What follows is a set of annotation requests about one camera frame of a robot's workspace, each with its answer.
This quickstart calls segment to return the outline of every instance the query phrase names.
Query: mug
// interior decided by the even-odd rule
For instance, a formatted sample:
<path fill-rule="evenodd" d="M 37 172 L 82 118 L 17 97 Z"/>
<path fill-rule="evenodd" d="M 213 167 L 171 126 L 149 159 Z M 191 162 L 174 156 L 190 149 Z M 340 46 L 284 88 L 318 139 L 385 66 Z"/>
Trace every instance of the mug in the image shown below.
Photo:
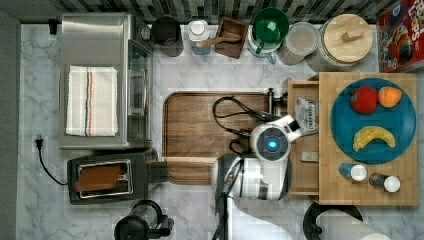
<path fill-rule="evenodd" d="M 179 56 L 183 50 L 180 23 L 172 17 L 160 17 L 153 22 L 151 36 L 153 42 L 170 57 Z"/>
<path fill-rule="evenodd" d="M 281 44 L 289 31 L 289 20 L 286 14 L 277 8 L 264 8 L 253 19 L 253 34 L 258 39 L 257 54 L 265 44 L 276 46 Z"/>

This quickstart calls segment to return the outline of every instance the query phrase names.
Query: orange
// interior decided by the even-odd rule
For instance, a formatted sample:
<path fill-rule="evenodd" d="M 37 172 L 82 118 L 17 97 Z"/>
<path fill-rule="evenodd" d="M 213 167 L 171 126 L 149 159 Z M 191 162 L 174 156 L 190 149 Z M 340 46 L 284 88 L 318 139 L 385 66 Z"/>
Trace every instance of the orange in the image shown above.
<path fill-rule="evenodd" d="M 402 98 L 402 91 L 394 87 L 383 87 L 378 91 L 378 97 L 383 107 L 391 108 L 399 103 Z"/>

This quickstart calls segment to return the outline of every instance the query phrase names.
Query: blue light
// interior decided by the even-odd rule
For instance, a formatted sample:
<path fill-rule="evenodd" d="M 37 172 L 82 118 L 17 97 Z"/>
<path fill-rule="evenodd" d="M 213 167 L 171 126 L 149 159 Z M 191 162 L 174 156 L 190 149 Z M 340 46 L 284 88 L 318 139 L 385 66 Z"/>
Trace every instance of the blue light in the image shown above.
<path fill-rule="evenodd" d="M 268 147 L 275 148 L 276 146 L 277 146 L 277 143 L 276 142 L 274 142 L 274 141 L 268 142 Z"/>

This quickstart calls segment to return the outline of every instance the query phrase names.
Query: power cord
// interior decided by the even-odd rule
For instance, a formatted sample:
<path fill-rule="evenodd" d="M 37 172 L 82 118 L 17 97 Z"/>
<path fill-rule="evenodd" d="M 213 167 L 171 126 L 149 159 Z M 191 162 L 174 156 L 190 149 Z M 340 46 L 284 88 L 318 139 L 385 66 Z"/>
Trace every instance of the power cord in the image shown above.
<path fill-rule="evenodd" d="M 240 160 L 232 167 L 230 170 L 231 172 L 227 175 L 227 177 L 224 179 L 224 189 L 220 193 L 218 199 L 216 201 L 219 201 L 221 198 L 224 198 L 224 216 L 220 219 L 220 223 L 215 231 L 215 233 L 212 236 L 212 240 L 218 239 L 219 234 L 225 229 L 227 222 L 228 222 L 228 209 L 227 209 L 227 198 L 230 198 L 230 192 L 234 187 L 234 184 L 239 176 L 239 173 L 242 172 L 244 174 L 244 158 L 240 156 Z M 243 178 L 241 178 L 241 189 L 240 189 L 240 197 L 243 192 Z"/>
<path fill-rule="evenodd" d="M 228 114 L 228 115 L 218 115 L 216 113 L 217 107 L 218 107 L 219 104 L 221 104 L 224 101 L 230 101 L 230 102 L 237 104 L 243 111 L 231 113 L 231 114 Z M 254 117 L 254 118 L 266 123 L 266 122 L 275 121 L 275 120 L 280 118 L 279 116 L 275 116 L 275 115 L 272 115 L 272 114 L 267 113 L 267 112 L 253 110 L 253 109 L 249 108 L 248 106 L 246 106 L 245 104 L 243 104 L 242 102 L 240 102 L 239 100 L 237 100 L 234 96 L 222 97 L 222 98 L 216 100 L 215 103 L 212 106 L 212 114 L 213 114 L 213 118 L 214 118 L 215 122 L 221 128 L 223 128 L 225 131 L 230 132 L 230 133 L 234 133 L 234 134 L 239 135 L 239 136 L 244 136 L 244 137 L 249 137 L 250 132 L 239 131 L 239 130 L 235 130 L 235 129 L 232 129 L 232 128 L 225 127 L 218 121 L 218 119 L 228 118 L 228 117 L 231 117 L 231 116 L 236 116 L 236 115 L 241 115 L 241 114 L 248 114 L 251 117 Z"/>
<path fill-rule="evenodd" d="M 39 157 L 39 159 L 40 159 L 41 166 L 43 167 L 43 169 L 44 169 L 44 171 L 47 173 L 47 175 L 49 175 L 49 177 L 50 177 L 53 181 L 55 181 L 57 184 L 62 185 L 62 186 L 68 185 L 68 183 L 61 183 L 61 182 L 59 182 L 59 181 L 58 181 L 55 177 L 53 177 L 53 176 L 51 175 L 51 173 L 49 172 L 49 170 L 47 170 L 46 166 L 44 165 L 43 158 L 42 158 L 42 156 L 41 156 L 41 148 L 43 147 L 43 140 L 44 140 L 44 139 L 42 139 L 42 138 L 41 138 L 41 135 L 40 135 L 40 134 L 39 134 L 39 135 L 37 135 L 37 139 L 35 140 L 35 144 L 37 145 L 37 149 L 38 149 L 38 157 Z"/>

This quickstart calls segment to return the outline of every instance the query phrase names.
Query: red box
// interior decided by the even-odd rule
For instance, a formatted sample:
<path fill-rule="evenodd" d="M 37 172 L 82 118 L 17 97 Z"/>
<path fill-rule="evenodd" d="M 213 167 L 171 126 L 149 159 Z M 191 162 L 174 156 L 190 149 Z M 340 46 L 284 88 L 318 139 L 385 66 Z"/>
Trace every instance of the red box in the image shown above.
<path fill-rule="evenodd" d="M 377 22 L 380 72 L 424 66 L 424 0 L 403 0 Z"/>

